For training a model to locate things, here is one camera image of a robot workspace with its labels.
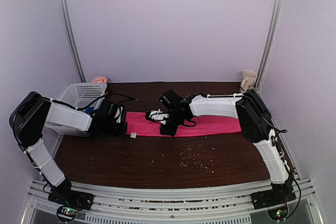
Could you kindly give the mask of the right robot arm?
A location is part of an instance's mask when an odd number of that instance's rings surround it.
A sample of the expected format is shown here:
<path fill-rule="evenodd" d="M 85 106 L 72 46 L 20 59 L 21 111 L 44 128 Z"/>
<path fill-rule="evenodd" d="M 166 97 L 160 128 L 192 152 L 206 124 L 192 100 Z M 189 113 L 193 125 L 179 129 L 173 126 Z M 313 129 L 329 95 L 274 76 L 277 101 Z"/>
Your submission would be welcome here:
<path fill-rule="evenodd" d="M 175 136 L 180 126 L 203 124 L 206 134 L 241 133 L 259 151 L 271 180 L 269 199 L 279 204 L 292 191 L 293 178 L 278 145 L 278 135 L 271 115 L 255 90 L 230 95 L 190 94 L 179 96 L 169 89 L 159 101 L 166 111 L 151 112 L 150 118 L 160 122 L 162 135 Z"/>

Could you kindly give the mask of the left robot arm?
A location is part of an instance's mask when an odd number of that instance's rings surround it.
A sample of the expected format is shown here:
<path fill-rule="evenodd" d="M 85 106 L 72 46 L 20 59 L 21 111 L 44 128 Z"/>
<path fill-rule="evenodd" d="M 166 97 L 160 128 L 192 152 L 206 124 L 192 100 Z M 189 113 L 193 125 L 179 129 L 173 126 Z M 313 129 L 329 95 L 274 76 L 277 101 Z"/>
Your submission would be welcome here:
<path fill-rule="evenodd" d="M 44 142 L 46 129 L 60 130 L 67 135 L 124 137 L 127 123 L 123 120 L 125 106 L 100 98 L 92 112 L 62 101 L 30 92 L 12 112 L 9 124 L 15 140 L 51 187 L 52 193 L 64 205 L 71 205 L 76 197 L 71 181 L 56 164 Z"/>

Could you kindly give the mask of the pink towel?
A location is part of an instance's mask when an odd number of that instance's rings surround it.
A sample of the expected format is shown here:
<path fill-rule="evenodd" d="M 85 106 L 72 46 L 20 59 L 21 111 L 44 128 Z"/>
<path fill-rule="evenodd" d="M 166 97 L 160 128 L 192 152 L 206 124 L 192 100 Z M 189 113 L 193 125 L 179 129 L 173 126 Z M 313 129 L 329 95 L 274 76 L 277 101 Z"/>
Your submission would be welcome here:
<path fill-rule="evenodd" d="M 179 126 L 175 137 L 195 137 L 217 134 L 230 134 L 241 132 L 238 119 L 223 116 L 200 116 L 195 117 L 196 126 Z M 128 112 L 126 114 L 128 123 L 127 135 L 145 137 L 166 137 L 160 134 L 159 122 L 152 122 L 145 119 L 143 112 Z"/>

